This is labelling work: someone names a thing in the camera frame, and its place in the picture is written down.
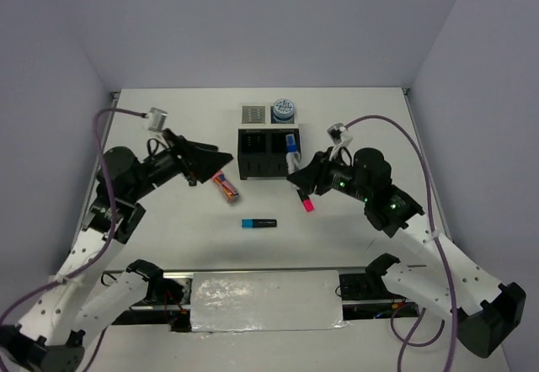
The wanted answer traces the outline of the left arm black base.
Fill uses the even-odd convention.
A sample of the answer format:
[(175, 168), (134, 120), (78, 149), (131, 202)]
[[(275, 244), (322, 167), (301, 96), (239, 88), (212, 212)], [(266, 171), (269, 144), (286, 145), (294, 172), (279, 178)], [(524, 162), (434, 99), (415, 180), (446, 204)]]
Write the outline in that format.
[(190, 322), (190, 283), (176, 279), (163, 278), (154, 286), (152, 293), (135, 304), (158, 314), (171, 332), (191, 332)]

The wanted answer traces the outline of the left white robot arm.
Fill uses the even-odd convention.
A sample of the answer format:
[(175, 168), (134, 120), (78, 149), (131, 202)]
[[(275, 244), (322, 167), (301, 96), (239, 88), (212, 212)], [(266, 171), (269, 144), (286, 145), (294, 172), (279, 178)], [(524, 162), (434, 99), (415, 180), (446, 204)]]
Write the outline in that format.
[(160, 301), (173, 282), (154, 263), (137, 259), (98, 297), (89, 294), (125, 248), (146, 211), (140, 201), (181, 175), (191, 186), (211, 179), (232, 161), (217, 146), (162, 131), (159, 152), (144, 160), (125, 147), (101, 154), (96, 197), (68, 256), (44, 287), (24, 296), (34, 306), (14, 325), (1, 325), (1, 349), (28, 371), (74, 371), (85, 348), (125, 308)]

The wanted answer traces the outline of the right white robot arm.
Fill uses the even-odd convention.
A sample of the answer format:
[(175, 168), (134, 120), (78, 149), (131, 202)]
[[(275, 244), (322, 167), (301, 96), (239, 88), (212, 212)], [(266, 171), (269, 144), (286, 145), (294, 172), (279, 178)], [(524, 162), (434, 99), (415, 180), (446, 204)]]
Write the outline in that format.
[(419, 257), (424, 272), (392, 254), (366, 269), (366, 288), (375, 297), (406, 297), (447, 322), (456, 322), (458, 341), (486, 359), (520, 325), (526, 292), (505, 284), (474, 263), (444, 233), (430, 231), (429, 219), (409, 194), (392, 182), (392, 167), (380, 151), (363, 148), (352, 164), (319, 151), (287, 179), (306, 194), (339, 191), (364, 204), (366, 219)]

